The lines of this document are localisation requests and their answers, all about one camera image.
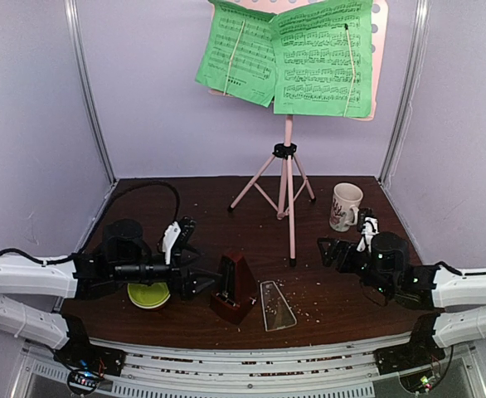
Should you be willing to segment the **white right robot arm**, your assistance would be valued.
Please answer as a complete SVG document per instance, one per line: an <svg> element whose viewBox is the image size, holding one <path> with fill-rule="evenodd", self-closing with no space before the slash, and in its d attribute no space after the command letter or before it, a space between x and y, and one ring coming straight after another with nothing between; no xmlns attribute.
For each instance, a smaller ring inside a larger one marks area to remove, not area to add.
<svg viewBox="0 0 486 398"><path fill-rule="evenodd" d="M435 348L486 338L486 268L413 265L406 240L392 232L359 243L319 238L317 245L324 266L355 274L386 302L423 312L403 347L408 365L421 365Z"/></svg>

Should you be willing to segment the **clear plastic metronome cover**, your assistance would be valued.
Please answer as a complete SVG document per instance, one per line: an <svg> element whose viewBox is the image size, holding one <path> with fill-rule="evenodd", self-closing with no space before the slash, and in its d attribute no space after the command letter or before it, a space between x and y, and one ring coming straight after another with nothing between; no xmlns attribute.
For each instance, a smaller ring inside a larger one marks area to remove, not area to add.
<svg viewBox="0 0 486 398"><path fill-rule="evenodd" d="M275 281L260 283L260 302L266 332L279 331L297 325L294 312Z"/></svg>

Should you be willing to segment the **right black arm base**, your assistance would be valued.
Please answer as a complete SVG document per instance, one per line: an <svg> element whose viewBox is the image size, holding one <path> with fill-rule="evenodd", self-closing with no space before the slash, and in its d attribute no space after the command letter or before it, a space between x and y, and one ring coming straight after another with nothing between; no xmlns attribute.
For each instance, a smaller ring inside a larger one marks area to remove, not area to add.
<svg viewBox="0 0 486 398"><path fill-rule="evenodd" d="M445 350L435 343L435 320L439 313L420 316L408 342L374 351L375 362L380 375L405 371L418 366L429 365L432 359L443 360Z"/></svg>

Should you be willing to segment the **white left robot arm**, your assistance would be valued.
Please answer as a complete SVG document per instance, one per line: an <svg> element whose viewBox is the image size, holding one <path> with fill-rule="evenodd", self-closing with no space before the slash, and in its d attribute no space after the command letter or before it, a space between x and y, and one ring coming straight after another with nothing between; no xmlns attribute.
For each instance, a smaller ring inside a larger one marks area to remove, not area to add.
<svg viewBox="0 0 486 398"><path fill-rule="evenodd" d="M97 351L80 319L43 313L12 295L92 300L126 284L165 283L171 293L191 299L221 277L182 259L183 251L196 252L188 243L195 226L189 217L174 221L164 231L157 254L143 240L142 226L130 219L107 225L101 244L90 253L44 258L14 248L0 250L0 330L64 351L79 368L92 366Z"/></svg>

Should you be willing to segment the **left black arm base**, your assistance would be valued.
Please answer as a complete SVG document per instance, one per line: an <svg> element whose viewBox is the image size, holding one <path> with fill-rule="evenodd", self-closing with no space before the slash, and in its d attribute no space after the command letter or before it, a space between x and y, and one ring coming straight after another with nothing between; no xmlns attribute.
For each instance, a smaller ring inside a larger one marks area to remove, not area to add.
<svg viewBox="0 0 486 398"><path fill-rule="evenodd" d="M126 354L124 351L90 342L81 319L64 315L66 344L55 350L56 359L68 366L85 369L97 375L120 376Z"/></svg>

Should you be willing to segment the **brown wooden metronome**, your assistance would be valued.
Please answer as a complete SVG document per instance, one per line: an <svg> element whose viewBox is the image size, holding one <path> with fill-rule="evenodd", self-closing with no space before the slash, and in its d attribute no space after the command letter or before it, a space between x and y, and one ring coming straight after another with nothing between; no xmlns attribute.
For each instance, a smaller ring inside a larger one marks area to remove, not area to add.
<svg viewBox="0 0 486 398"><path fill-rule="evenodd" d="M210 309L229 323L239 325L258 301L258 286L239 251L227 251L218 267L221 278L211 292Z"/></svg>

